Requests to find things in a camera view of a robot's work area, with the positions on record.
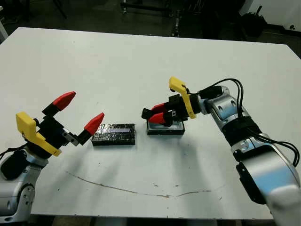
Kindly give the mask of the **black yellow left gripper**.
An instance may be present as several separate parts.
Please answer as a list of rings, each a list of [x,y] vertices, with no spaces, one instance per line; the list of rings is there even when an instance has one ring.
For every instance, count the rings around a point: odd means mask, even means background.
[[[77,146],[78,143],[84,145],[98,130],[105,114],[100,113],[95,116],[84,127],[77,136],[70,133],[54,116],[66,108],[75,97],[76,92],[71,91],[62,94],[51,102],[42,113],[45,115],[39,122],[26,112],[16,114],[17,130],[25,140],[25,148],[39,157],[59,156],[61,146],[69,143]]]

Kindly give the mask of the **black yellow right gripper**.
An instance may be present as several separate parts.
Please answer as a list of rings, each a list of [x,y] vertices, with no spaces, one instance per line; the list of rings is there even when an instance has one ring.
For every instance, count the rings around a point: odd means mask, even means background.
[[[198,97],[196,94],[191,94],[186,87],[186,83],[171,77],[168,82],[169,88],[178,94],[168,98],[169,103],[157,104],[151,108],[153,112],[161,112],[154,114],[148,119],[149,123],[159,124],[164,126],[172,125],[174,121],[186,121],[188,118],[195,119],[196,114],[200,112]]]

